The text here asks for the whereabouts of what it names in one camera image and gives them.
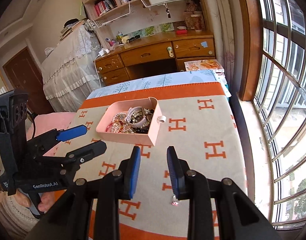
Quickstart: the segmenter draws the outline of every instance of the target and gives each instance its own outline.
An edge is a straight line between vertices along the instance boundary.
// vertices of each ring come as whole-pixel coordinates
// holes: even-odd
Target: desk drawer
[[[207,47],[202,46],[202,42],[206,42]],[[215,57],[214,40],[213,39],[189,39],[173,41],[173,48],[177,58],[179,57]]]
[[[123,52],[120,54],[120,57],[125,66],[132,66],[160,59],[174,58],[174,56],[170,57],[167,50],[168,47],[172,47],[171,42],[148,45]]]
[[[105,57],[96,61],[95,65],[96,70],[101,74],[124,67],[119,55]]]
[[[177,70],[179,72],[186,71],[184,62],[196,61],[196,60],[206,60],[206,59],[215,59],[215,57],[185,57],[176,59]]]
[[[102,77],[106,85],[111,85],[129,80],[125,68],[120,68],[117,70],[107,72],[103,74]]]

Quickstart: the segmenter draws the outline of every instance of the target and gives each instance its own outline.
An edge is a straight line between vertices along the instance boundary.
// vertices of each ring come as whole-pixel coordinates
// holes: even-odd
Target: jar
[[[196,32],[201,32],[202,31],[202,17],[201,14],[192,14],[191,15],[193,24],[194,24],[194,29]]]

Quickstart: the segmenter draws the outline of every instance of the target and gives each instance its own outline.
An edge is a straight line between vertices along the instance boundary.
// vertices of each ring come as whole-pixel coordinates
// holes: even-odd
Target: blue tree pattern sheet
[[[147,78],[126,81],[115,85],[94,90],[87,99],[98,98],[123,92],[136,91],[141,89],[183,85],[190,83],[218,82],[216,74],[212,70],[199,70],[177,72],[158,75]]]

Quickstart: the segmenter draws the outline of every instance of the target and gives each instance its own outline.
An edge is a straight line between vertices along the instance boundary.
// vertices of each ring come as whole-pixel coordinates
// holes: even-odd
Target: blue gripper pad
[[[141,163],[141,150],[138,146],[135,146],[133,148],[131,157],[128,161],[128,166],[131,165],[131,172],[128,174],[129,183],[128,185],[128,196],[130,199],[133,198],[135,190],[136,190],[136,184],[137,184],[137,177],[139,172],[139,165]]]
[[[179,199],[181,189],[185,188],[184,173],[173,146],[167,148],[167,166],[169,168],[173,193]]]
[[[66,142],[76,137],[85,135],[86,132],[87,132],[87,127],[82,124],[64,131],[60,131],[56,136],[56,139],[61,142]]]

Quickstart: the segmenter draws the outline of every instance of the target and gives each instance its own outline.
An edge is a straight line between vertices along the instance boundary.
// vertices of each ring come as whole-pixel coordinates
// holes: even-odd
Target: white cable
[[[94,59],[94,66],[95,66],[95,71],[96,71],[96,74],[97,74],[97,77],[98,77],[98,81],[99,81],[99,87],[102,88],[102,85],[101,85],[101,80],[99,79],[99,75],[98,75],[98,72],[97,72],[97,69],[96,69],[96,59],[97,57],[100,56],[100,54],[98,54],[95,59]]]

